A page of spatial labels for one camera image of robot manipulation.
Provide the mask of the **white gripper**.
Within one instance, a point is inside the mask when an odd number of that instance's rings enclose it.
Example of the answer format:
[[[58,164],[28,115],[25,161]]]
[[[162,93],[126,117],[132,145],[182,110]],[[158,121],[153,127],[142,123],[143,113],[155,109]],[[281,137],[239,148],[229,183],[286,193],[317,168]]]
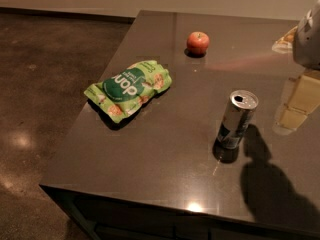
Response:
[[[291,79],[283,92],[278,125],[296,130],[320,105],[320,0],[297,26],[272,45],[272,50],[280,54],[293,52],[294,61],[309,68]]]

